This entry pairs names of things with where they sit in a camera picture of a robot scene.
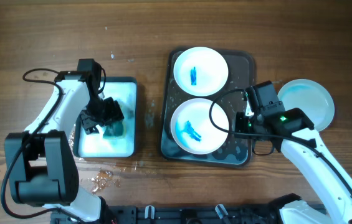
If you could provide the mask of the green and yellow sponge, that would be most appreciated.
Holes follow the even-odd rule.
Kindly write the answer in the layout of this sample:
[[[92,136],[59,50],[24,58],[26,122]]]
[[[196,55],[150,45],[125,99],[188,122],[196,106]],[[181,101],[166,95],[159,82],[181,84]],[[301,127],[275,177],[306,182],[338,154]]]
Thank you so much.
[[[114,101],[109,121],[102,127],[104,139],[122,138],[135,125],[135,109],[123,101]]]

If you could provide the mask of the white plate blue smear front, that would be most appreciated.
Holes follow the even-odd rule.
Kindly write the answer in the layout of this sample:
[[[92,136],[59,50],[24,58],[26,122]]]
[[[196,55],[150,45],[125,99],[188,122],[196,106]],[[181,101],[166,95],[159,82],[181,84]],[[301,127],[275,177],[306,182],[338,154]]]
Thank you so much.
[[[281,87],[278,98],[286,110],[300,108],[317,131],[326,129],[333,121],[334,101],[326,88],[317,82],[307,79],[292,80]]]

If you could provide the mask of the white plate blue smear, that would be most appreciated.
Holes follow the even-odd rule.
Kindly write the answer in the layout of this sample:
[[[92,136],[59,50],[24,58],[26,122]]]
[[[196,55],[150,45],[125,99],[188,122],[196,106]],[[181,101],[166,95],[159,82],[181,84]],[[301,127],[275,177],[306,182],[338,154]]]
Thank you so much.
[[[326,129],[333,121],[334,101],[326,88],[317,82],[307,79],[292,80],[281,87],[278,98],[286,110],[300,108],[317,131]]]
[[[186,152],[198,155],[219,149],[228,137],[229,128],[226,112],[204,98],[181,103],[170,121],[170,131],[176,144]]]

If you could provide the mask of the white plate blue streak back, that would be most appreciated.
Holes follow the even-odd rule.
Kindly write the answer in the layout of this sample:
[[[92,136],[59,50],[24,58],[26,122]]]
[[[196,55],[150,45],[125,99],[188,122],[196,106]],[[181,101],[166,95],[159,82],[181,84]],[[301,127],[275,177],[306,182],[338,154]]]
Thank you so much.
[[[208,47],[187,49],[176,59],[173,75],[178,86],[193,96],[217,93],[229,76],[225,58]]]

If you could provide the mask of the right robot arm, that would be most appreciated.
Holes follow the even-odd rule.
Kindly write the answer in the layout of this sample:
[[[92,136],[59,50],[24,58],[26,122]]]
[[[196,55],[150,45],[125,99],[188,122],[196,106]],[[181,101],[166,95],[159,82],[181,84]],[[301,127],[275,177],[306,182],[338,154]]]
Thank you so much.
[[[250,86],[244,100],[250,116],[237,116],[235,135],[270,141],[306,178],[331,221],[352,223],[352,178],[321,139],[311,114],[314,97],[298,91],[294,100],[280,99],[270,81]]]

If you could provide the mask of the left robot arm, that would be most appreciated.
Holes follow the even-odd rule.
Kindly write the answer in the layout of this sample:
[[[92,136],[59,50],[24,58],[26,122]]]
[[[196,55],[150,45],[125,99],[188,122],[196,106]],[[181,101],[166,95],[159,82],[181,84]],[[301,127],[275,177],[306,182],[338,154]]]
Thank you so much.
[[[4,141],[1,206],[18,219],[55,212],[75,223],[116,223],[105,200],[79,185],[68,136],[76,121],[87,134],[123,121],[120,105],[100,97],[106,72],[92,58],[80,59],[75,71],[55,75],[50,82],[54,91],[38,118]]]

